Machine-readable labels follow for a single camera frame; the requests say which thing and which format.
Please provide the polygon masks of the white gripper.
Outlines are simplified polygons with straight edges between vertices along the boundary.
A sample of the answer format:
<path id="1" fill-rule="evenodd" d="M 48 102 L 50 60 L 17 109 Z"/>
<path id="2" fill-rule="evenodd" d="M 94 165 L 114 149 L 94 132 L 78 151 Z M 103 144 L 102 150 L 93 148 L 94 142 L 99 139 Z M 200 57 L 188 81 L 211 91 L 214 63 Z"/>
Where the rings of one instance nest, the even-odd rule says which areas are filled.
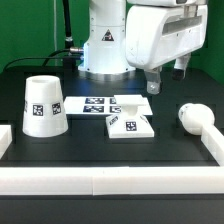
<path id="1" fill-rule="evenodd" d="M 134 5 L 126 23 L 126 58 L 145 71 L 147 92 L 161 92 L 163 64 L 174 59 L 172 78 L 185 78 L 191 52 L 204 44 L 208 7 L 199 5 L 186 15 L 187 7 L 174 8 Z"/>

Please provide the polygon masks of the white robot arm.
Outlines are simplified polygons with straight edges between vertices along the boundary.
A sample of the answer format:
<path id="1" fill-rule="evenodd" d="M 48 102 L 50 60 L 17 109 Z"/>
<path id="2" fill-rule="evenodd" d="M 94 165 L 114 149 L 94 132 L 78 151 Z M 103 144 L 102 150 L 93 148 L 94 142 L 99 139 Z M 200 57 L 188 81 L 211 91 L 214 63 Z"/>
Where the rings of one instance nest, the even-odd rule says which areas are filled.
<path id="1" fill-rule="evenodd" d="M 161 91 L 162 66 L 174 63 L 182 80 L 191 53 L 205 41 L 207 0 L 90 0 L 90 35 L 82 75 L 117 81 L 144 71 L 147 92 Z"/>

